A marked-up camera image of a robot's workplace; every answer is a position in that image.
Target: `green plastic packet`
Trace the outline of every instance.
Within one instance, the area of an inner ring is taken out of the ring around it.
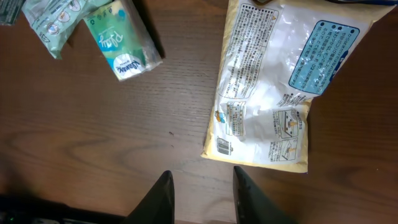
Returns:
[[[131,1],[117,0],[84,18],[119,80],[152,70],[162,59]]]
[[[111,0],[27,0],[22,11],[50,54],[61,59],[61,49],[79,21],[109,2]]]

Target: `black object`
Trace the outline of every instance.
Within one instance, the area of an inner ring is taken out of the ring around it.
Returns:
[[[236,166],[233,189],[238,224],[296,224]],[[0,224],[174,224],[174,183],[165,171],[125,217],[70,208],[33,197],[0,196]]]
[[[327,0],[327,1],[339,4],[361,3],[361,4],[377,4],[384,6],[393,6],[398,4],[397,0]]]

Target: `instruction diagram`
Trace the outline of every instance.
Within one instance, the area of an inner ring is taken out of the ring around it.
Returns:
[[[297,138],[283,140],[280,149],[279,161],[291,161],[296,159]]]
[[[278,111],[281,138],[293,138],[299,135],[296,110]]]

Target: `wood grain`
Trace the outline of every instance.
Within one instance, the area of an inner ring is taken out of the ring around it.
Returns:
[[[127,215],[169,169],[178,220],[234,222],[233,165],[200,157],[228,1],[147,4],[166,59],[125,82],[83,23],[63,60],[23,16],[0,27],[2,192]],[[397,27],[395,10],[314,100],[308,174],[245,167],[298,222],[398,222]]]

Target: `wet wipes package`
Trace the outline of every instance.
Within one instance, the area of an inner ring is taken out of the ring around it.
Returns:
[[[394,6],[229,0],[202,156],[308,171],[307,115],[372,24]]]
[[[57,59],[76,25],[111,0],[26,0],[22,7],[31,28]]]
[[[119,80],[152,70],[162,60],[131,1],[115,1],[85,22]]]

